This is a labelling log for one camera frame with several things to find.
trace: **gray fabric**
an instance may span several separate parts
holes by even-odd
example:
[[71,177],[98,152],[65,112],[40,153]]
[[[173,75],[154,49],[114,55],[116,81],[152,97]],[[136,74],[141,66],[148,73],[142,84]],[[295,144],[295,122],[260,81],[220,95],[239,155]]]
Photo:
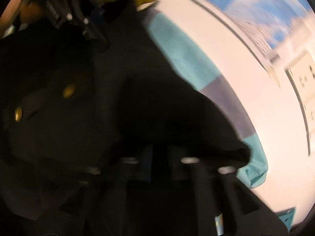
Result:
[[142,20],[142,24],[145,27],[148,27],[151,21],[154,19],[155,15],[159,14],[160,12],[157,11],[154,7],[148,7],[141,11],[141,13],[144,13],[144,19]]
[[216,78],[200,92],[220,107],[241,139],[256,133],[241,101],[223,76]]

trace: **gold button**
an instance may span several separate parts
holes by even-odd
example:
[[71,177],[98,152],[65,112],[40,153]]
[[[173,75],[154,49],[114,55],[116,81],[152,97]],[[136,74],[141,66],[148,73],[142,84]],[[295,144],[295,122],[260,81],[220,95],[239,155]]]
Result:
[[14,119],[15,119],[16,122],[19,122],[21,120],[22,113],[23,113],[22,108],[18,106],[15,109],[15,115],[14,115]]
[[75,91],[74,84],[69,84],[64,90],[63,90],[63,97],[64,98],[70,98],[72,94]]

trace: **black jacket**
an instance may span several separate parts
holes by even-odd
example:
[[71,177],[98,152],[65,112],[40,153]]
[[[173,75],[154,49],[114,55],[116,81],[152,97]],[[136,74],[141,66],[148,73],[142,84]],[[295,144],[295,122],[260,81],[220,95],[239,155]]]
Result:
[[0,41],[1,187],[93,181],[88,168],[106,171],[152,143],[183,148],[214,168],[246,165],[249,148],[172,70],[133,1],[105,6],[105,52],[79,28],[56,30],[45,19]]

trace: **metal rivet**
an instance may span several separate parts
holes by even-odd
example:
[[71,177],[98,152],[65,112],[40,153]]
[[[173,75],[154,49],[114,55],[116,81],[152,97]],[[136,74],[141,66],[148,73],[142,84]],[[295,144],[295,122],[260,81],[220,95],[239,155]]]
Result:
[[67,14],[67,20],[69,20],[69,21],[72,20],[72,15],[71,15],[71,13],[68,13],[68,14]]
[[200,159],[197,157],[185,157],[181,159],[183,164],[199,163]]
[[14,114],[14,119],[16,122],[19,122],[21,120],[22,114],[23,114],[22,108],[18,106],[15,109],[15,114]]
[[122,158],[122,163],[125,164],[138,164],[138,160],[136,158],[133,157],[124,157]]
[[63,97],[64,98],[70,98],[72,94],[75,91],[75,86],[74,84],[69,84],[64,90],[63,90]]
[[233,173],[236,171],[236,168],[233,166],[222,167],[218,169],[218,172],[222,175]]

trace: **teal cloth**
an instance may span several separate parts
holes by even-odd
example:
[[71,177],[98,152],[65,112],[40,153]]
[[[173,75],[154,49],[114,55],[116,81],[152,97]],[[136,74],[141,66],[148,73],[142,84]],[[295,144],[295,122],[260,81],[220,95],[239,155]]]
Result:
[[291,230],[295,212],[296,212],[296,208],[291,208],[291,209],[287,209],[287,210],[276,213],[276,215],[280,218],[280,220],[285,224],[288,231]]
[[[155,15],[147,30],[173,69],[196,90],[200,91],[222,77],[204,51],[163,13]],[[258,187],[266,180],[267,159],[256,133],[243,141],[250,147],[252,156],[249,164],[239,169],[237,176],[247,187]]]
[[251,158],[248,165],[237,171],[237,177],[248,188],[260,186],[267,177],[268,163],[257,134],[243,139],[251,149]]

